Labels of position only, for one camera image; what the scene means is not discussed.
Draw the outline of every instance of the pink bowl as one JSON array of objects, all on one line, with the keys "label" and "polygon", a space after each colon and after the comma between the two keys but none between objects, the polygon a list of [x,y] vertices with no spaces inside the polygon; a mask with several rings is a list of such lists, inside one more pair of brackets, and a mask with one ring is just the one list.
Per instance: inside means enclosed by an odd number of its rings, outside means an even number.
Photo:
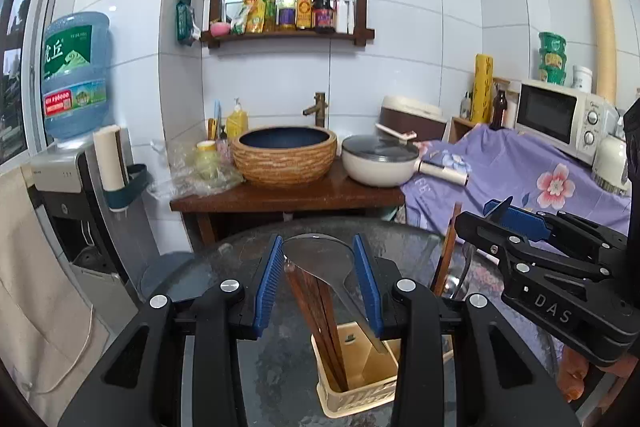
[{"label": "pink bowl", "polygon": [[231,31],[231,24],[228,22],[212,22],[209,31],[213,37],[227,35]]}]

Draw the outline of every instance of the woven texture basin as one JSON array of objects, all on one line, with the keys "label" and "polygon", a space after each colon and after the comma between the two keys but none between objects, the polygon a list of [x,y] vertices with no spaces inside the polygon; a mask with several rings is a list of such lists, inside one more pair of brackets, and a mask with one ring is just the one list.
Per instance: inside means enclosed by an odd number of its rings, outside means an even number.
[{"label": "woven texture basin", "polygon": [[247,131],[232,143],[236,167],[250,182],[290,187],[324,176],[335,159],[335,134],[322,127],[278,126]]}]

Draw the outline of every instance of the wooden table leg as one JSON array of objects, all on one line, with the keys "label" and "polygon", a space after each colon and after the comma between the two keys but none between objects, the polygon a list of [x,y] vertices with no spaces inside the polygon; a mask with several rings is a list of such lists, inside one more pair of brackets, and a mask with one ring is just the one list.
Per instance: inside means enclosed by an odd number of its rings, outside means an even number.
[{"label": "wooden table leg", "polygon": [[196,214],[196,218],[198,220],[198,227],[200,229],[200,237],[202,238],[204,246],[208,247],[209,245],[213,245],[213,243],[218,240],[218,235],[213,229],[209,214],[207,214],[206,212],[198,212]]}]

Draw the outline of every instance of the beige curtain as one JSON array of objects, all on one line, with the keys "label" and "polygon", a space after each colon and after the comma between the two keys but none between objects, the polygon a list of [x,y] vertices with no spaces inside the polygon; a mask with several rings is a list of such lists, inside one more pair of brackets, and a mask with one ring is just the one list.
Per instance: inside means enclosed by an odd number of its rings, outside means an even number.
[{"label": "beige curtain", "polygon": [[62,271],[40,227],[19,168],[0,176],[0,358],[34,411],[58,424],[108,338]]}]

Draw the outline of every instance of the microwave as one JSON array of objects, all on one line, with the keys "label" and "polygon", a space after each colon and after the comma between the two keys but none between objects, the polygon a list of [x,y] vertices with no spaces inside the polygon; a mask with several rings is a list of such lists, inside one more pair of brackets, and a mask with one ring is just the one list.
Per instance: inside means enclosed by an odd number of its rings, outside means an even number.
[{"label": "microwave", "polygon": [[615,131],[618,118],[616,108],[601,96],[525,80],[520,88],[515,128],[593,165],[600,140]]}]

